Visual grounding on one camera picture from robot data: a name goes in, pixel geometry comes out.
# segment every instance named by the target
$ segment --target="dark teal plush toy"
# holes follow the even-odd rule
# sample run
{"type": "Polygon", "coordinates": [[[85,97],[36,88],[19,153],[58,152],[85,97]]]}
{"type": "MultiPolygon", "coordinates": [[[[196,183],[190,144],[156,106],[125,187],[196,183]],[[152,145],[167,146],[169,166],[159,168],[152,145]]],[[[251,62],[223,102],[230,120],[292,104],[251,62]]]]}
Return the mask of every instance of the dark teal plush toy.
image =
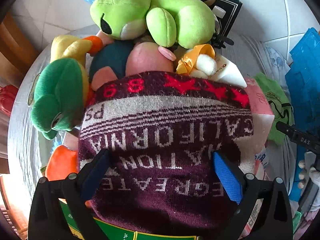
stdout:
{"type": "Polygon", "coordinates": [[[89,71],[89,82],[92,82],[93,75],[98,70],[106,66],[109,66],[113,70],[118,79],[123,78],[125,76],[125,65],[133,47],[132,41],[117,40],[105,46],[92,60],[89,71]]]}

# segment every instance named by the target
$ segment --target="knitted sweater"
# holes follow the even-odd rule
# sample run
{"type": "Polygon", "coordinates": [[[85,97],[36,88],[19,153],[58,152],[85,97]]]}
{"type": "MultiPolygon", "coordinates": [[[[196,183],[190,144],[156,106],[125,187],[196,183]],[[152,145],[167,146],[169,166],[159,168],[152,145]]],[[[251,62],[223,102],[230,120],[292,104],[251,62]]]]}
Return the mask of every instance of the knitted sweater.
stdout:
{"type": "Polygon", "coordinates": [[[214,237],[236,210],[212,169],[233,139],[253,134],[244,90],[165,72],[104,84],[86,109],[79,136],[82,168],[102,148],[111,167],[91,200],[105,222],[161,235],[214,237]]]}

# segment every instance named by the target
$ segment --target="black embroidered eye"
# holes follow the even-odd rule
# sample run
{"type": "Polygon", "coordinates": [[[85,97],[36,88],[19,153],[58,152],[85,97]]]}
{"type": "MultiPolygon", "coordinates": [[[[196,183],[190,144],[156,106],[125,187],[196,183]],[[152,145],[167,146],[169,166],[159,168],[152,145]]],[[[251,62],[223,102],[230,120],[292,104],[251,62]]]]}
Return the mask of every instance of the black embroidered eye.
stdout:
{"type": "Polygon", "coordinates": [[[111,34],[112,30],[108,25],[108,23],[103,19],[103,17],[104,17],[104,14],[102,14],[101,20],[100,20],[101,30],[106,34],[111,34]]]}

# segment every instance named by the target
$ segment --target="red star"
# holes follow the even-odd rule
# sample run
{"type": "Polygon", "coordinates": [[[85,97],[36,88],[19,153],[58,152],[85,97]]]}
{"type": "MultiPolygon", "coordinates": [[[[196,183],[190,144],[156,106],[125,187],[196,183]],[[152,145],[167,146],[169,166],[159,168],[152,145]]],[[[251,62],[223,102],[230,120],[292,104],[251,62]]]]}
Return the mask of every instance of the red star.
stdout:
{"type": "Polygon", "coordinates": [[[194,79],[190,79],[189,81],[186,81],[186,82],[181,82],[168,74],[165,74],[165,78],[167,79],[167,82],[166,84],[164,84],[164,86],[174,87],[181,94],[185,94],[187,90],[200,90],[200,88],[194,87],[194,84],[196,82],[194,79]]]}
{"type": "Polygon", "coordinates": [[[204,80],[204,83],[207,85],[207,88],[204,90],[214,93],[219,101],[221,101],[222,98],[227,98],[225,95],[227,89],[225,87],[216,88],[208,80],[204,80]]]}
{"type": "Polygon", "coordinates": [[[239,103],[241,103],[242,107],[246,107],[246,105],[249,103],[249,97],[247,94],[242,94],[241,92],[239,92],[238,90],[231,88],[231,91],[234,93],[234,95],[236,96],[234,98],[235,101],[238,101],[239,103]]]}

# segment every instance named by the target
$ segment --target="white fluffy pom-pom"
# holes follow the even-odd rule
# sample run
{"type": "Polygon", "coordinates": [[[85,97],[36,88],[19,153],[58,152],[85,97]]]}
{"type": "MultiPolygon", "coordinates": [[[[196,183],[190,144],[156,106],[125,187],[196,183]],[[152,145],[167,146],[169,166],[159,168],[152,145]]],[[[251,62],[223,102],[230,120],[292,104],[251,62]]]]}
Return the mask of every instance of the white fluffy pom-pom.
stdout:
{"type": "Polygon", "coordinates": [[[205,73],[203,73],[202,71],[197,70],[195,68],[193,68],[191,70],[191,72],[189,73],[189,76],[190,77],[198,77],[198,78],[208,79],[208,76],[205,73]]]}
{"type": "Polygon", "coordinates": [[[196,68],[204,72],[207,76],[211,76],[217,71],[217,63],[210,56],[200,54],[196,62],[196,68]]]}

